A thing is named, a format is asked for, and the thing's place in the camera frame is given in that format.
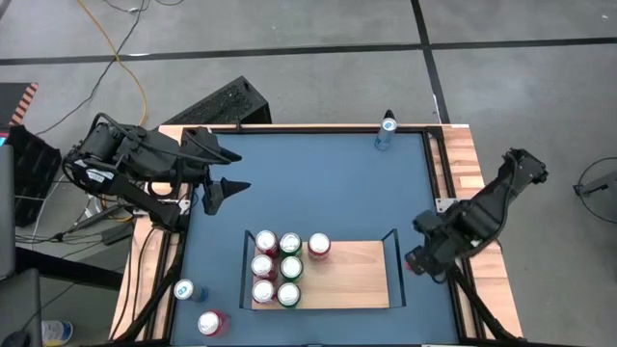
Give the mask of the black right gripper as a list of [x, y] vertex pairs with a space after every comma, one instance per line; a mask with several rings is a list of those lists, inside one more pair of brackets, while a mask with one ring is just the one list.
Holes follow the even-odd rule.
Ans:
[[424, 236], [424, 244], [407, 252], [405, 260], [415, 275], [435, 277], [454, 264], [462, 238], [451, 224], [451, 219], [445, 214], [430, 210], [414, 219], [414, 229]]

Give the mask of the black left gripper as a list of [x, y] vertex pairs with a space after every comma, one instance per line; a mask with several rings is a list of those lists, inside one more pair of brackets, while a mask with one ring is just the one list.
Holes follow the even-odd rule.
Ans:
[[[215, 146], [216, 137], [209, 128], [187, 128], [182, 131], [180, 152], [200, 159], [208, 159], [213, 163], [233, 163], [242, 160], [242, 156], [224, 147]], [[189, 182], [207, 183], [201, 198], [204, 213], [215, 215], [222, 202], [246, 189], [251, 184], [244, 181], [230, 181], [222, 178], [212, 181], [209, 165], [191, 159], [182, 159], [182, 174]]]

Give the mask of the red Coca-Cola can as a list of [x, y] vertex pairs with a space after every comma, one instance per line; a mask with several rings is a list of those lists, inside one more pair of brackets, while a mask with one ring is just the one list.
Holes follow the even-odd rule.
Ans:
[[255, 246], [261, 254], [266, 254], [272, 258], [279, 256], [279, 239], [271, 230], [264, 229], [255, 236]]
[[277, 289], [270, 280], [258, 280], [252, 288], [253, 301], [260, 305], [270, 305], [276, 300]]
[[251, 270], [260, 280], [275, 280], [278, 276], [276, 262], [267, 254], [256, 255], [251, 262]]

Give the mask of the green Sprite can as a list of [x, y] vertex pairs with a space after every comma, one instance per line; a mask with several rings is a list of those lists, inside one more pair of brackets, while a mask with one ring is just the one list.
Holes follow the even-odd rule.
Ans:
[[302, 292], [293, 282], [283, 283], [277, 294], [277, 299], [282, 307], [295, 308], [301, 301]]
[[280, 239], [279, 249], [282, 256], [298, 256], [302, 251], [302, 247], [302, 238], [294, 232], [288, 232]]
[[288, 256], [281, 262], [281, 274], [285, 281], [297, 282], [304, 273], [304, 263], [296, 256]]

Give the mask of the red soda can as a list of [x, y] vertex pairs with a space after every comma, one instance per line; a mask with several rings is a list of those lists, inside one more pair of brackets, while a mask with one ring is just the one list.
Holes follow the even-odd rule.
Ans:
[[329, 256], [331, 241], [324, 233], [314, 233], [308, 240], [308, 256], [312, 260], [324, 260]]

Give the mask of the silver blue Red Bull can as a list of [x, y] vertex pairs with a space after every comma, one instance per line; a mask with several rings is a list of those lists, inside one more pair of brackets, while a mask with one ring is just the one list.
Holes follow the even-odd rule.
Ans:
[[179, 280], [174, 286], [174, 296], [179, 301], [203, 302], [208, 296], [205, 286], [188, 279]]
[[393, 141], [397, 129], [396, 119], [385, 117], [382, 119], [374, 146], [379, 150], [386, 150]]

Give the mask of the wooden table border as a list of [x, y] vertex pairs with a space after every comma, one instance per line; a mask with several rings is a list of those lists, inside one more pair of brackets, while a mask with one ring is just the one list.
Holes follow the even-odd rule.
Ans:
[[[375, 134], [376, 123], [343, 124], [212, 124], [216, 132], [236, 134], [249, 133], [343, 133], [364, 132]], [[469, 126], [466, 124], [401, 124], [401, 130], [430, 130], [435, 134], [430, 140], [429, 158], [436, 165], [438, 192], [449, 198], [469, 198], [484, 186], [476, 149]], [[132, 272], [123, 275], [120, 295], [114, 313], [111, 337], [123, 333], [133, 321], [132, 313], [145, 305], [158, 282], [159, 274], [171, 266], [176, 254], [177, 240], [160, 231], [151, 236], [150, 220], [140, 217], [136, 220], [133, 240], [130, 242], [132, 255], [126, 267]], [[508, 280], [502, 250], [496, 244], [466, 262], [462, 268], [471, 276], [478, 295], [485, 301], [492, 314], [510, 333], [523, 334], [516, 305]]]

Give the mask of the black power brick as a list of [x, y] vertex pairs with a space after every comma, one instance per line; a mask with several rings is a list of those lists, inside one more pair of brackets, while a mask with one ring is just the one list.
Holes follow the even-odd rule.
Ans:
[[119, 224], [101, 232], [101, 241], [105, 246], [111, 246], [132, 236], [134, 226], [132, 223]]

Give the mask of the black floor beam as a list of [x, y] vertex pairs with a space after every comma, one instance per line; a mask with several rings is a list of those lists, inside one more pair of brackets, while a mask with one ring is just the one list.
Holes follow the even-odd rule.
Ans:
[[93, 265], [70, 261], [17, 247], [15, 249], [15, 270], [17, 273], [36, 269], [42, 277], [73, 283], [120, 290], [123, 274]]

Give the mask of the black fabric case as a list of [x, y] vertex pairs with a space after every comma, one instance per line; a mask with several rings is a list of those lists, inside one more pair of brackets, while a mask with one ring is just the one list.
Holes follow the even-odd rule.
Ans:
[[13, 148], [15, 225], [27, 227], [39, 216], [62, 156], [23, 125], [10, 129], [7, 144]]

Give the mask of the orange black striped panel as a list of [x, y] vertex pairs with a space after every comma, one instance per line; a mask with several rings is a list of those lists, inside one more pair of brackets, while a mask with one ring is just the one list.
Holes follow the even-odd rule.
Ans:
[[0, 130], [23, 123], [38, 89], [36, 82], [0, 82]]

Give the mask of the grey flat panel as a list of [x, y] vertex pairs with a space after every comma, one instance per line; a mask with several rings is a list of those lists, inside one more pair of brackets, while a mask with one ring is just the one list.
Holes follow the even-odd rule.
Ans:
[[0, 147], [0, 280], [15, 268], [13, 148]]

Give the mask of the white yellow container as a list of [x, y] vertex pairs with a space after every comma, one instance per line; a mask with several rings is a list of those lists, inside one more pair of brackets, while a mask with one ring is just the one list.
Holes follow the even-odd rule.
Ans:
[[68, 321], [42, 320], [40, 326], [43, 347], [66, 345], [74, 333], [73, 325]]

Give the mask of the wooden shelf black metal frame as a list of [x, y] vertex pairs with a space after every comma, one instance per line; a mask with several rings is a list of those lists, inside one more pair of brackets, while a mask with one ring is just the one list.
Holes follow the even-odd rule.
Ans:
[[[253, 301], [252, 288], [257, 279], [251, 270], [253, 258], [261, 254], [255, 246], [255, 236], [245, 232], [242, 253], [240, 306], [251, 310], [294, 309], [282, 307], [277, 299], [270, 305]], [[304, 273], [295, 283], [301, 290], [298, 309], [367, 309], [403, 307], [405, 305], [402, 267], [399, 264], [399, 246], [395, 230], [380, 240], [331, 241], [329, 256], [324, 260], [309, 258], [308, 238], [303, 240], [301, 253], [296, 256], [304, 263]], [[279, 287], [285, 282], [281, 262], [277, 258], [278, 276], [271, 282]]]

